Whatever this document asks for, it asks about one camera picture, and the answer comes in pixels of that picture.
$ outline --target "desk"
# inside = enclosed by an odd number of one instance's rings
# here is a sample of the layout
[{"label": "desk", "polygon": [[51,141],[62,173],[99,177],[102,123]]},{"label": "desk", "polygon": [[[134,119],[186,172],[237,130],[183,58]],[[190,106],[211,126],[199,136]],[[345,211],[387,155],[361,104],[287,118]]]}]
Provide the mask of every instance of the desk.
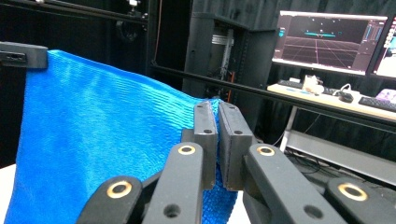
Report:
[{"label": "desk", "polygon": [[[338,97],[335,96],[325,94],[314,95],[278,84],[269,86],[267,90],[289,97],[337,107],[342,110],[355,111],[381,119],[396,120],[396,113],[372,108],[366,105],[359,105],[358,101],[361,96],[358,94],[353,95],[354,100],[349,104],[338,100]],[[357,173],[367,175],[396,186],[396,175],[393,173],[393,171],[396,170],[395,162],[387,161],[353,148],[343,147],[335,143],[292,130],[291,127],[294,122],[297,109],[298,107],[294,106],[291,110],[289,122],[280,145],[280,149],[282,151],[284,151],[286,147],[290,147],[308,155],[329,161]]]}]

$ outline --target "computer mouse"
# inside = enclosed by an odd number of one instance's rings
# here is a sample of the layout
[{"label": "computer mouse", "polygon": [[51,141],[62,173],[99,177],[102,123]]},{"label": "computer mouse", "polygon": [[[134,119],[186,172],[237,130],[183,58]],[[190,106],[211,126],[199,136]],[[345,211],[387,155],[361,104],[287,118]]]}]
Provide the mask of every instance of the computer mouse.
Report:
[{"label": "computer mouse", "polygon": [[345,103],[352,103],[353,96],[350,93],[340,91],[338,94],[339,94],[338,99],[340,101],[345,102]]}]

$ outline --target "textured fabric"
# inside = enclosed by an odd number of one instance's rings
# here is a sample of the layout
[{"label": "textured fabric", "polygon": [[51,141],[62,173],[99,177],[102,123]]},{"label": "textured fabric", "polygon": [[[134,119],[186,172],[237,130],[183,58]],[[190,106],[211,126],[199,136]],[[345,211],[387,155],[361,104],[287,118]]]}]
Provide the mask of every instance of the textured fabric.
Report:
[{"label": "textured fabric", "polygon": [[[14,191],[6,223],[74,223],[94,191],[116,175],[160,171],[192,98],[158,81],[49,51],[49,68],[27,74]],[[212,101],[217,116],[219,101]],[[226,223],[236,194],[204,193],[203,223]]]}]

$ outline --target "computer monitor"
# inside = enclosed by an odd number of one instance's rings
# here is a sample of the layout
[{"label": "computer monitor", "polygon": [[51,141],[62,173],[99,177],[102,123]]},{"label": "computer monitor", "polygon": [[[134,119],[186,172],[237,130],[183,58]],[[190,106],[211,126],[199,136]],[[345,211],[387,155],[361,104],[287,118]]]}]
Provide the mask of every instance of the computer monitor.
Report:
[{"label": "computer monitor", "polygon": [[379,54],[375,61],[373,75],[396,78],[396,16],[387,22],[381,41],[378,44]]},{"label": "computer monitor", "polygon": [[280,11],[274,63],[366,75],[387,17]]}]

